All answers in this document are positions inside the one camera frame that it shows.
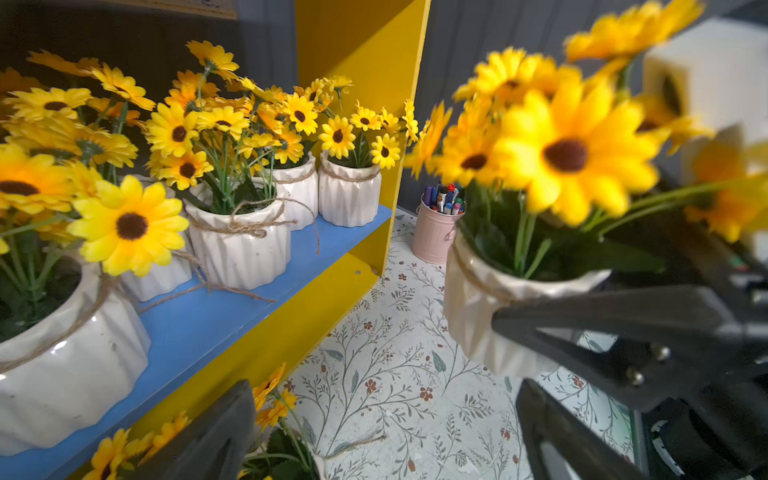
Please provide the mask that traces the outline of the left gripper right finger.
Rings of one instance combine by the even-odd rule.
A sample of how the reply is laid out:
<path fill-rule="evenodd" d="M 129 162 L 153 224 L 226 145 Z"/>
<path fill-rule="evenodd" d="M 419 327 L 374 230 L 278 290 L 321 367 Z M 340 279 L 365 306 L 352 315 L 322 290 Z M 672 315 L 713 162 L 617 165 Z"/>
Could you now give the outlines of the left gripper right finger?
<path fill-rule="evenodd" d="M 623 479 L 646 476 L 606 445 L 536 381 L 522 381 L 516 399 L 535 479 Z"/>

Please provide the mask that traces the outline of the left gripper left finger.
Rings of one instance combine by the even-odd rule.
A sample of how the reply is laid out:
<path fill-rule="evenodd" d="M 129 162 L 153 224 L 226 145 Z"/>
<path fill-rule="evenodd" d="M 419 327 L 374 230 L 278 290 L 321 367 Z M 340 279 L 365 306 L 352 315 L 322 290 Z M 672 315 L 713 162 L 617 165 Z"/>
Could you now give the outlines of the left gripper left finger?
<path fill-rule="evenodd" d="M 128 477 L 235 480 L 252 445 L 254 419 L 252 389 L 240 380 Z"/>

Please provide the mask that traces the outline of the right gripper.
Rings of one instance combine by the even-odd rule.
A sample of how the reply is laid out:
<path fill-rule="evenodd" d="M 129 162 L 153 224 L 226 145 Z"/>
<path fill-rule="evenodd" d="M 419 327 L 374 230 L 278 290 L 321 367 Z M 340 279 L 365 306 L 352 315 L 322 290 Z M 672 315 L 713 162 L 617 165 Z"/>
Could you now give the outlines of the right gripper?
<path fill-rule="evenodd" d="M 648 474 L 767 471 L 767 268 L 680 215 L 651 223 L 649 288 L 497 310 L 492 329 L 634 413 Z"/>

